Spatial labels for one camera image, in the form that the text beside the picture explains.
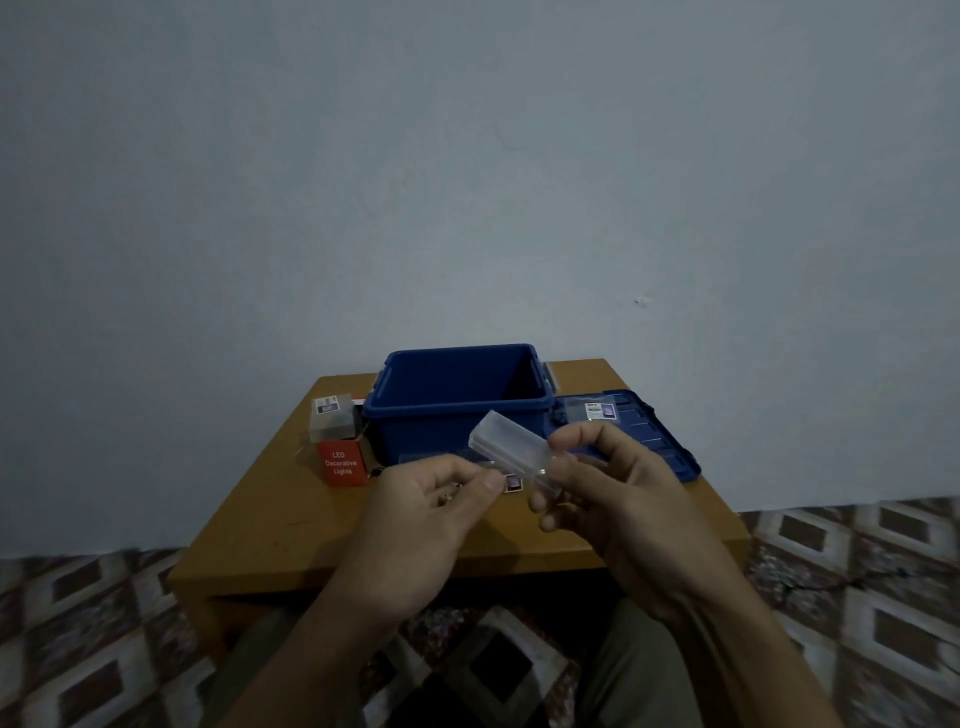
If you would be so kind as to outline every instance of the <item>blue plastic container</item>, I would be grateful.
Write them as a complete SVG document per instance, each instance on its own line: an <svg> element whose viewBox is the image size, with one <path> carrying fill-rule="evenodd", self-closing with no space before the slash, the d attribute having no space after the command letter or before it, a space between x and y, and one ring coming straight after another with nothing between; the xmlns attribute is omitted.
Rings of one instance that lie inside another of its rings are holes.
<svg viewBox="0 0 960 728"><path fill-rule="evenodd" d="M657 419L654 408L638 397L636 392L629 389L611 389L596 395L577 395L576 399L583 400L591 396L613 397L620 429L662 457L680 482L688 483L697 479L701 469L696 458L677 442L677 438ZM542 433L544 437L549 437L554 430L566 425L565 399L557 397L555 406L547 414ZM579 451L607 459L595 448L582 448Z"/></svg>
<svg viewBox="0 0 960 728"><path fill-rule="evenodd" d="M490 410L542 434L553 403L530 344L415 349L387 357L363 414L387 466L466 448Z"/></svg>

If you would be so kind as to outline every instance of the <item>hand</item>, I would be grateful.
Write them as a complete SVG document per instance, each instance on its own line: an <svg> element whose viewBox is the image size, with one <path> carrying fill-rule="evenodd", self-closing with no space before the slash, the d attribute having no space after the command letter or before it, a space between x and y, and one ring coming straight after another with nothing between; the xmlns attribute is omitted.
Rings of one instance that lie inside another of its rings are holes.
<svg viewBox="0 0 960 728"><path fill-rule="evenodd" d="M670 621L690 602L725 597L742 582L736 563L663 459L615 425L599 421L562 427L549 439L562 454L547 474L565 493L553 503L537 491L531 508L540 528L583 537L624 591L651 614ZM565 453L593 445L610 463Z"/></svg>
<svg viewBox="0 0 960 728"><path fill-rule="evenodd" d="M466 485L458 490L455 483ZM467 534L503 487L502 473L455 455L388 468L322 596L393 631L437 595Z"/></svg>

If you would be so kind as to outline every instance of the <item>finger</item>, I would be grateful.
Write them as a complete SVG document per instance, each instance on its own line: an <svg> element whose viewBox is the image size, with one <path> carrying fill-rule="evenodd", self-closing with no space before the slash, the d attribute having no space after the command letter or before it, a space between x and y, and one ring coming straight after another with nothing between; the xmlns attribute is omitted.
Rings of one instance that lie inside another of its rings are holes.
<svg viewBox="0 0 960 728"><path fill-rule="evenodd" d="M579 534L583 530L584 515L584 511L574 505L558 505L540 519L540 530L552 533L562 529Z"/></svg>
<svg viewBox="0 0 960 728"><path fill-rule="evenodd" d="M450 483L449 485L442 485L437 490L432 493L426 494L427 504L431 508L436 508L437 506L446 505L449 503L454 496L460 491L460 486L457 483Z"/></svg>
<svg viewBox="0 0 960 728"><path fill-rule="evenodd" d="M584 465L591 465L591 466L593 466L594 468L596 468L596 469L597 469L598 471L600 471L601 473L606 473L606 472L607 472L607 468L610 467L610 463L608 463L606 460L601 460L600 458L598 458L598 457L593 457L593 456L591 456L591 455L577 454L577 460L579 460L580 462L582 462Z"/></svg>
<svg viewBox="0 0 960 728"><path fill-rule="evenodd" d="M527 498L527 503L530 505L530 510L534 513L543 513L550 507L550 502L546 494L539 488L533 489L533 493Z"/></svg>
<svg viewBox="0 0 960 728"><path fill-rule="evenodd" d="M497 496L503 493L505 482L503 473L483 470L461 488L457 497L443 509L444 518L452 525L460 541L466 538L470 530L490 510Z"/></svg>
<svg viewBox="0 0 960 728"><path fill-rule="evenodd" d="M610 457L601 470L625 477L637 462L648 461L653 454L622 429L602 420L588 420L561 427L547 441L555 451L591 445Z"/></svg>
<svg viewBox="0 0 960 728"><path fill-rule="evenodd" d="M625 487L596 468L578 462L569 454L558 455L550 460L547 476L564 490L589 503L614 505L622 497Z"/></svg>
<svg viewBox="0 0 960 728"><path fill-rule="evenodd" d="M438 455L394 465L384 471L384 475L391 471L412 478L425 493L429 493L450 483L467 483L487 470L457 455Z"/></svg>
<svg viewBox="0 0 960 728"><path fill-rule="evenodd" d="M574 503L575 505L581 505L583 503L583 499L572 495L568 491L560 491L559 495L550 496L540 488L534 488L533 492L527 498L527 503L530 506L530 510L534 513L543 513L553 506L560 505L561 503Z"/></svg>

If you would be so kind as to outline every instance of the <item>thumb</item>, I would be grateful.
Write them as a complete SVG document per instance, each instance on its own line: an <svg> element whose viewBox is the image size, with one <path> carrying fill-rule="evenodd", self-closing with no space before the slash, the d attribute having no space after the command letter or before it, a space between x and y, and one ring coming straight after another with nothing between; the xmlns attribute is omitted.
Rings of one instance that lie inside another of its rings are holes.
<svg viewBox="0 0 960 728"><path fill-rule="evenodd" d="M613 505L620 499L623 483L565 452L556 455L546 474L565 491L597 505Z"/></svg>
<svg viewBox="0 0 960 728"><path fill-rule="evenodd" d="M461 539L490 510L496 497L503 493L505 478L499 471L489 470L473 478L460 489L457 497L443 508L444 519L454 524Z"/></svg>

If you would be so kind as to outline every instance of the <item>tiled floor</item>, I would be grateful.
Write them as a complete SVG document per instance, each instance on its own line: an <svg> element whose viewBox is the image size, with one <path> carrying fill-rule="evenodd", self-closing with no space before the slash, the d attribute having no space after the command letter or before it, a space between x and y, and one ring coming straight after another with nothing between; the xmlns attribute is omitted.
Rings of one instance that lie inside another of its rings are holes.
<svg viewBox="0 0 960 728"><path fill-rule="evenodd" d="M960 498L744 520L748 576L847 725L960 725ZM0 562L0 728L195 726L213 665L166 588L179 556ZM592 616L564 590L600 602L601 577L451 585L365 668L368 724L570 725Z"/></svg>

